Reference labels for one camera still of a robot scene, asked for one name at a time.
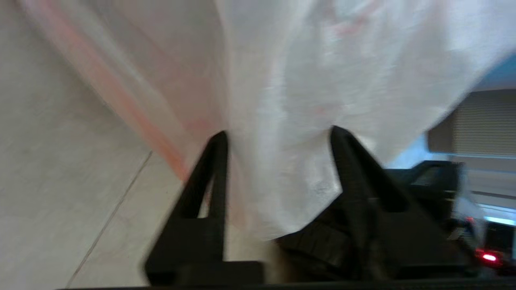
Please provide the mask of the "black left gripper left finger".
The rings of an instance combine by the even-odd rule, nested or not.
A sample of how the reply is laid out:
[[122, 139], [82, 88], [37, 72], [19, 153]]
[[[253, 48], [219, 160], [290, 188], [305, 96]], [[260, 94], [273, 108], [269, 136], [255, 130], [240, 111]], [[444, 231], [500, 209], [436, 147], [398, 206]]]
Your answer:
[[228, 160], [221, 131], [208, 140], [149, 252], [150, 284], [264, 283], [262, 263], [224, 261]]

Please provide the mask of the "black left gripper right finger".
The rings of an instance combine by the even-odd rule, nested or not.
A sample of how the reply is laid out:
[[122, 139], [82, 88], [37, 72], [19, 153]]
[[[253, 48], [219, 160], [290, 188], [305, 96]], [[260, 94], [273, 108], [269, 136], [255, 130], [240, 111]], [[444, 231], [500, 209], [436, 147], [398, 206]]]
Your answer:
[[466, 254], [352, 133], [333, 126], [339, 205], [366, 274], [393, 279], [459, 276]]

